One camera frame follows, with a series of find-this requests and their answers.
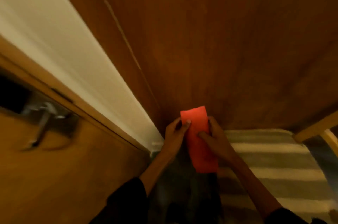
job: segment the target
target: person's left hand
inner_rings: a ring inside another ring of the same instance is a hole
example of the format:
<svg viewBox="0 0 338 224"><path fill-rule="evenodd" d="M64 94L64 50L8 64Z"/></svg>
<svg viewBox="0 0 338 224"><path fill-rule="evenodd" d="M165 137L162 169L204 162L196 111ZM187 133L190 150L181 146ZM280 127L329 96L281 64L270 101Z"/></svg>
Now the person's left hand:
<svg viewBox="0 0 338 224"><path fill-rule="evenodd" d="M187 122L182 125L179 130L176 130L176 126L180 121L181 118L179 117L167 126L164 144L161 149L161 153L169 157L171 160L174 160L175 156L179 152L184 134L191 124L191 120L187 120Z"/></svg>

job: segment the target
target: orange-red sheet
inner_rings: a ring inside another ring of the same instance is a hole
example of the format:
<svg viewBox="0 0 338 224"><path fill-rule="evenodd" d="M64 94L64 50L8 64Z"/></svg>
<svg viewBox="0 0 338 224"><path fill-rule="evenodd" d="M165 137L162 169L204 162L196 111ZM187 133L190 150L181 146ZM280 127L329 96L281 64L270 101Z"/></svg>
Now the orange-red sheet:
<svg viewBox="0 0 338 224"><path fill-rule="evenodd" d="M181 111L182 123L191 120L186 134L186 143L192 165L198 173L212 173L218 171L217 157L211 152L204 140L197 134L205 131L209 134L209 119L204 106Z"/></svg>

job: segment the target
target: striped rug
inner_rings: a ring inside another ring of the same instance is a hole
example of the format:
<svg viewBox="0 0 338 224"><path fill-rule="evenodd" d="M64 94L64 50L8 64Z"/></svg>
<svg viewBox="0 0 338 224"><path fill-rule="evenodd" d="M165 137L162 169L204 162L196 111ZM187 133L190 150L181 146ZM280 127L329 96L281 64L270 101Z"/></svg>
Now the striped rug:
<svg viewBox="0 0 338 224"><path fill-rule="evenodd" d="M307 222L332 223L333 192L309 150L283 130L227 131L234 149L285 208ZM217 174L226 223L262 223L235 174L220 162Z"/></svg>

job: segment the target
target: person's right hand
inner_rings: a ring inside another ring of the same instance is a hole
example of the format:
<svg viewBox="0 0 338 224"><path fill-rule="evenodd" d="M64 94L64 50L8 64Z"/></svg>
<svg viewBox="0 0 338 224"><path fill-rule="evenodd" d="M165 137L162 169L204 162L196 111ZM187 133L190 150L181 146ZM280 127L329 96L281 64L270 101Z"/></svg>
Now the person's right hand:
<svg viewBox="0 0 338 224"><path fill-rule="evenodd" d="M204 131L199 132L198 136L208 144L216 156L227 162L232 162L236 158L237 153L228 141L223 129L212 116L209 116L209 125L211 136Z"/></svg>

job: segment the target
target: person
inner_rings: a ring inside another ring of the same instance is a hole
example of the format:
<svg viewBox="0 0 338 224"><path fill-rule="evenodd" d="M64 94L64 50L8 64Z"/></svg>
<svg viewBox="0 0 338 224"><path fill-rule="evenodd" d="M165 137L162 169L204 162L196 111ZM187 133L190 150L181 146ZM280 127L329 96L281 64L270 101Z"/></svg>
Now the person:
<svg viewBox="0 0 338 224"><path fill-rule="evenodd" d="M107 199L107 205L90 224L147 222L149 207L147 197L162 172L180 150L191 121L188 120L177 129L179 123L181 120L177 118L167 126L163 147L149 167L140 177L129 180L112 193ZM209 116L209 125L211 134L200 132L198 136L207 143L218 158L228 163L246 189L264 222L266 224L307 223L290 210L283 208L256 178L243 159L235 152L223 129L212 116ZM313 223L325 223L319 219L314 220Z"/></svg>

